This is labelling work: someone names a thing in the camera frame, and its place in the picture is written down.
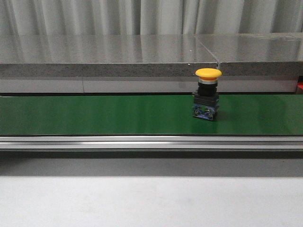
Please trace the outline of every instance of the white floor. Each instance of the white floor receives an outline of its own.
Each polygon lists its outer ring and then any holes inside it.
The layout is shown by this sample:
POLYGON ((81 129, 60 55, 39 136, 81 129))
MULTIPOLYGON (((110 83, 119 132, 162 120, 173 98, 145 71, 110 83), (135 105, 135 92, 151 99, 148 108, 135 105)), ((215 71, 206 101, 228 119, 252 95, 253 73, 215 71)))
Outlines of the white floor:
POLYGON ((303 160, 2 159, 1 227, 299 227, 303 160))

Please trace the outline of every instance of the granite slab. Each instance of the granite slab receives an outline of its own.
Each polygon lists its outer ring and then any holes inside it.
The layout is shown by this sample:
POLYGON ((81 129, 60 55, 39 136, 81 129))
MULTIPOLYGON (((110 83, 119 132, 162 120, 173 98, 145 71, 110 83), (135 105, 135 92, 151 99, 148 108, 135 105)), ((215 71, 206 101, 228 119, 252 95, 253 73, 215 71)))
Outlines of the granite slab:
POLYGON ((0 36, 0 78, 192 77, 216 67, 192 35, 0 36))
POLYGON ((303 69, 303 33, 195 35, 226 76, 292 76, 303 69))

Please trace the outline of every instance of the metal edge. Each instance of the metal edge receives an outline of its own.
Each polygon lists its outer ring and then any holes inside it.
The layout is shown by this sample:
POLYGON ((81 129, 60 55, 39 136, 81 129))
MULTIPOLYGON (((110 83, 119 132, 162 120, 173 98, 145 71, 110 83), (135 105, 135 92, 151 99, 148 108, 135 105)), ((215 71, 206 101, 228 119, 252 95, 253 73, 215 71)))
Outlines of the metal edge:
POLYGON ((0 137, 0 150, 196 149, 303 151, 303 136, 30 136, 0 137))

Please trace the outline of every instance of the red object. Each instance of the red object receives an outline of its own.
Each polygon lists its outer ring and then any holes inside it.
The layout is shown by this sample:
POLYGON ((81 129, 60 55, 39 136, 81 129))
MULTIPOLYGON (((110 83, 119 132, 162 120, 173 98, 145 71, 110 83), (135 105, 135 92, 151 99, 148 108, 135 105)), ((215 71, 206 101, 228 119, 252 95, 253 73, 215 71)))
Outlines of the red object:
POLYGON ((299 82, 298 83, 298 87, 301 88, 301 89, 303 89, 303 82, 299 82))

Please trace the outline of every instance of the yellow mushroom button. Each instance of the yellow mushroom button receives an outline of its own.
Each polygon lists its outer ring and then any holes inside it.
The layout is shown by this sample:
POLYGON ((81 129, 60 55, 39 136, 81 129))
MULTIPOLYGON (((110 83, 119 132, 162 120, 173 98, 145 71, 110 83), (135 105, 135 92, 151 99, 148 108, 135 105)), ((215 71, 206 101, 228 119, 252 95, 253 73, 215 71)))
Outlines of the yellow mushroom button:
POLYGON ((217 69, 204 68, 199 69, 195 72, 201 80, 216 80, 218 77, 222 76, 222 72, 217 69))

